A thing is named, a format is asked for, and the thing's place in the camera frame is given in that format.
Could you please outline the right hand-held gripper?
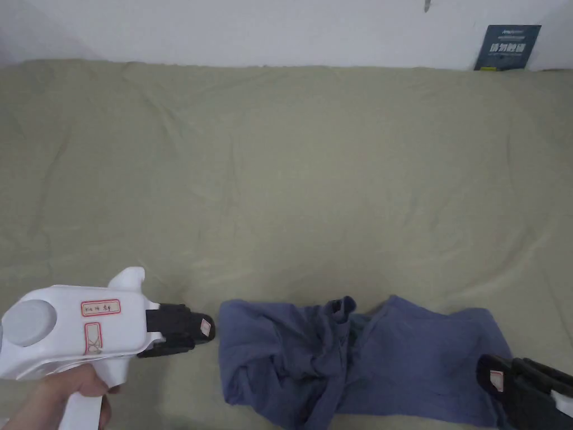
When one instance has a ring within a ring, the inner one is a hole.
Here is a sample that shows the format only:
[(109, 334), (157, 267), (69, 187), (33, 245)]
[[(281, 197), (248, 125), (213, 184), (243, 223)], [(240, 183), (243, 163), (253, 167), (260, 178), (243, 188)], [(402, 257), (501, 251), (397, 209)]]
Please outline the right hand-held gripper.
[(498, 429), (572, 429), (572, 376), (529, 358), (482, 355), (476, 379)]

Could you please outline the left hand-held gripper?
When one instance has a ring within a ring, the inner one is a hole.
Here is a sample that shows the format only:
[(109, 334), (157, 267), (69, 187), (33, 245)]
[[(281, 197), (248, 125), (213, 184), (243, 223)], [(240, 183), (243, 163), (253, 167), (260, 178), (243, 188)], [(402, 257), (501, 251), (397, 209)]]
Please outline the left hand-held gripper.
[[(34, 380), (90, 364), (109, 387), (126, 382), (132, 358), (187, 353), (214, 340), (214, 320), (142, 292), (145, 271), (128, 267), (106, 287), (36, 289), (1, 319), (1, 377)], [(98, 429), (102, 398), (74, 393), (58, 429)]]

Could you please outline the person's left hand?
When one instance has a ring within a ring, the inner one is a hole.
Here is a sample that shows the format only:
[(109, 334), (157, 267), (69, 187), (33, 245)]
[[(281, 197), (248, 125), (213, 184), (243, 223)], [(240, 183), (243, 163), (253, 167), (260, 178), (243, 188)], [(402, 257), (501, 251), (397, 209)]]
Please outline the person's left hand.
[(33, 389), (3, 429), (58, 429), (68, 399), (76, 392), (85, 397), (102, 398), (98, 429), (104, 429), (112, 416), (108, 394), (120, 388), (120, 385), (109, 387), (90, 364), (49, 375)]

